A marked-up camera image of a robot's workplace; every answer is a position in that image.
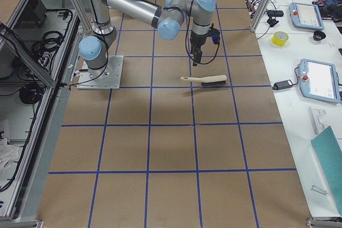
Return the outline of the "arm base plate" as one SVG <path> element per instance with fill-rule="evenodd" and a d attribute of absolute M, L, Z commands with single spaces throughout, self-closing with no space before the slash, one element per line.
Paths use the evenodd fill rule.
<path fill-rule="evenodd" d="M 124 56 L 109 56 L 106 69 L 91 70 L 88 69 L 84 61 L 79 76 L 77 88 L 80 90 L 107 90 L 119 89 L 122 75 Z"/>

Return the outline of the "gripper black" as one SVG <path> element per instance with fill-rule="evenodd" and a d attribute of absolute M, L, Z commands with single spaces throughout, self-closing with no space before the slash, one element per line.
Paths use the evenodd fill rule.
<path fill-rule="evenodd" d="M 201 63 L 202 51 L 201 47 L 206 43 L 206 39 L 210 37 L 215 45 L 217 45 L 215 56 L 217 55 L 220 46 L 220 32 L 214 28 L 214 24 L 211 25 L 198 25 L 193 24 L 190 34 L 191 51 L 193 55 L 193 66 L 197 66 Z"/>

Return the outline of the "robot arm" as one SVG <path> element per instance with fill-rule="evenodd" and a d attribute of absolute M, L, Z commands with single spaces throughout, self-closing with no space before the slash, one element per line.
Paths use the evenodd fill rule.
<path fill-rule="evenodd" d="M 108 18 L 110 7 L 135 19 L 149 24 L 165 40 L 173 40 L 179 33 L 186 18 L 192 25 L 190 48 L 187 54 L 193 66 L 200 65 L 201 47 L 211 38 L 216 46 L 220 45 L 220 33 L 211 23 L 216 0 L 166 0 L 165 6 L 147 0 L 89 0 L 94 3 L 95 33 L 111 27 Z"/>

